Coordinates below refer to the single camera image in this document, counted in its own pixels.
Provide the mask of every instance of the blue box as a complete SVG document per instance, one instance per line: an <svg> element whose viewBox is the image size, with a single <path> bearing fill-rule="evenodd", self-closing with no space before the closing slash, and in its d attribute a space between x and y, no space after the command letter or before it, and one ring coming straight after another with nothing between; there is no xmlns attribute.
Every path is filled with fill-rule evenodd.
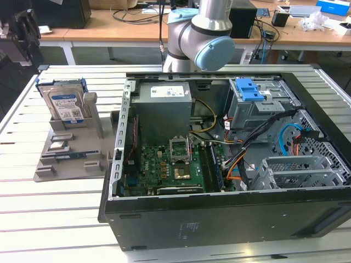
<svg viewBox="0 0 351 263"><path fill-rule="evenodd" d="M340 0L318 0L318 7L322 7L321 12L345 16L350 8L349 2Z"/></svg>

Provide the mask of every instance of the black computer tower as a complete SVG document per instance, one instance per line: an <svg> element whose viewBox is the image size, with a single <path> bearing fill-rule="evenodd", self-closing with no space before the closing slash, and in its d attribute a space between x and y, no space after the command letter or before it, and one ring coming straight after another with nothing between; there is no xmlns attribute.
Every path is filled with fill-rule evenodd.
<svg viewBox="0 0 351 263"><path fill-rule="evenodd" d="M84 28L91 16L89 0L32 0L32 7L40 26Z"/></svg>
<svg viewBox="0 0 351 263"><path fill-rule="evenodd" d="M257 8L249 0L233 0L229 14L231 38L250 38L256 13Z"/></svg>

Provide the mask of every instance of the power supply label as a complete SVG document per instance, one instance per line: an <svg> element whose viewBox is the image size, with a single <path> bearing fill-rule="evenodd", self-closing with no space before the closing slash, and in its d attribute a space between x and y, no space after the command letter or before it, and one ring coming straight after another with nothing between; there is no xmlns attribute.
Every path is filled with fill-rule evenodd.
<svg viewBox="0 0 351 263"><path fill-rule="evenodd" d="M183 86L158 86L151 88L152 98L184 97Z"/></svg>

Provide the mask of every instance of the light blue joint cap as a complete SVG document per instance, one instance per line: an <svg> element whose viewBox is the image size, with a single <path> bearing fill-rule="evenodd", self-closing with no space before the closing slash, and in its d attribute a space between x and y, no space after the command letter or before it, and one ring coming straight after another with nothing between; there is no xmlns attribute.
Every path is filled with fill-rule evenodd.
<svg viewBox="0 0 351 263"><path fill-rule="evenodd" d="M217 71L231 60L234 50L231 37L218 37L203 46L196 54L194 63L202 71Z"/></svg>
<svg viewBox="0 0 351 263"><path fill-rule="evenodd" d="M196 8L180 8L173 10L168 15L168 24L192 19L199 12Z"/></svg>

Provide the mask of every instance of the hard drive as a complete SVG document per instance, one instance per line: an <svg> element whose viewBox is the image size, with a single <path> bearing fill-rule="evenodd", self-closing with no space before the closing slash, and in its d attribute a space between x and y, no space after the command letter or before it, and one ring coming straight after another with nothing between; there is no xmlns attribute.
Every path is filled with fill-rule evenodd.
<svg viewBox="0 0 351 263"><path fill-rule="evenodd" d="M53 120L64 123L81 123L91 117L88 106L83 103L87 92L85 79L37 81L37 89L44 98Z"/></svg>

